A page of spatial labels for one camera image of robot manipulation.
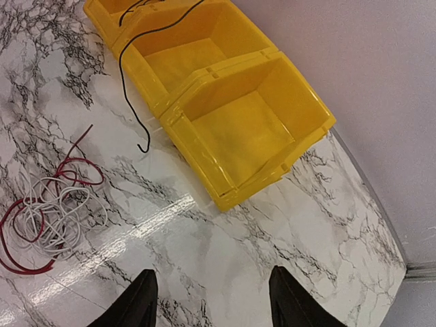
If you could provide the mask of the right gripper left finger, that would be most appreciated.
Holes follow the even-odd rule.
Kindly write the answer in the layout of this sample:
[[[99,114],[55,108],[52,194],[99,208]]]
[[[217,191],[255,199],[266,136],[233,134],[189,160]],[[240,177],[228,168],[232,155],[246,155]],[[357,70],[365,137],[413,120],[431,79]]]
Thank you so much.
[[[143,270],[89,327],[156,326],[158,284],[154,270]]]

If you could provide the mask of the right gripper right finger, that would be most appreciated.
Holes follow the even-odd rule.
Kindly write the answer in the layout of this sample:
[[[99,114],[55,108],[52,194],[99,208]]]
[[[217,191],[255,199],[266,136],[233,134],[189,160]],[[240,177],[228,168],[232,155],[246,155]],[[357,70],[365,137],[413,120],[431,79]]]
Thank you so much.
[[[283,266],[269,279],[273,326],[336,326],[329,314]]]

